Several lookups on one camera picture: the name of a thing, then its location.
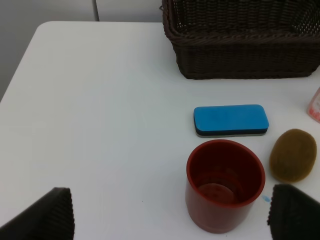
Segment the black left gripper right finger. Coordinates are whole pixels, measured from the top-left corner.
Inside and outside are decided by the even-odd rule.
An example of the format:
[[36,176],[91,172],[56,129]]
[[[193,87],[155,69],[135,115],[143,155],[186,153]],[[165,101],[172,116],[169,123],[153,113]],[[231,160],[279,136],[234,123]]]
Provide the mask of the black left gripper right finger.
[[318,240],[320,203],[293,185],[276,184],[267,225],[273,240]]

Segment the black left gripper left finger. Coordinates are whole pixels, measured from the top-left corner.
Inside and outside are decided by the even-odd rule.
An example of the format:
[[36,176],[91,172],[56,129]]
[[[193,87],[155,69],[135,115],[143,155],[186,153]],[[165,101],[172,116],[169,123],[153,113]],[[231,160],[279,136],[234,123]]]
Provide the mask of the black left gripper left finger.
[[72,240],[75,219],[71,190],[54,187],[0,227],[2,240]]

